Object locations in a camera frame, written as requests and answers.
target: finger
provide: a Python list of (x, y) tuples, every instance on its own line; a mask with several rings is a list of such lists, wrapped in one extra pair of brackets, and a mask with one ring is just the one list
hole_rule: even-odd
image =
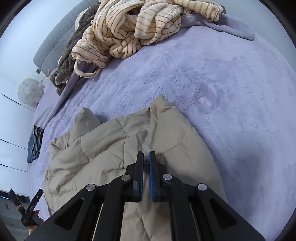
[(30, 228), (29, 228), (29, 234), (34, 232), (36, 230), (36, 228), (38, 228), (38, 225), (31, 225)]

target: cream striped bathrobe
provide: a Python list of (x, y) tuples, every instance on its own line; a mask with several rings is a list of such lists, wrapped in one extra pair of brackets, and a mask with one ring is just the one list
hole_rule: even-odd
[[(223, 7), (212, 1), (195, 0), (102, 0), (82, 39), (72, 49), (74, 71), (91, 78), (108, 65), (112, 57), (128, 58), (142, 48), (177, 33), (181, 15), (198, 13), (218, 21)], [(83, 73), (78, 63), (94, 63), (94, 73)]]

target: bed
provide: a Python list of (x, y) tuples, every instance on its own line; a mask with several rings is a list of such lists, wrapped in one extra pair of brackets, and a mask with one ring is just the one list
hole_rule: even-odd
[[(34, 116), (45, 132), (28, 169), (31, 195), (42, 188), (50, 142), (71, 128), (82, 107), (104, 123), (163, 94), (206, 142), (229, 205), (273, 241), (296, 207), (295, 81), (287, 60), (259, 34), (250, 41), (192, 26), (125, 60), (112, 59), (95, 78), (73, 74), (61, 96), (48, 82)], [(44, 199), (38, 208), (47, 219)]]

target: black gripper frame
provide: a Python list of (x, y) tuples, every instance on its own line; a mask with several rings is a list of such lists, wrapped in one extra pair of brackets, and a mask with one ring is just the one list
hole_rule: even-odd
[(125, 202), (140, 202), (144, 154), (111, 183), (88, 184), (26, 241), (119, 241)]
[(172, 241), (264, 241), (247, 221), (205, 184), (183, 183), (149, 154), (151, 200), (168, 202)]

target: gray headboard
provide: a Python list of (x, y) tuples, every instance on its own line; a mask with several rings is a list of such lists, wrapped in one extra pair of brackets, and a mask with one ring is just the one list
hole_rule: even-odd
[(86, 8), (99, 0), (83, 0), (54, 27), (37, 50), (33, 62), (44, 74), (57, 67), (59, 58), (75, 32), (75, 20)]

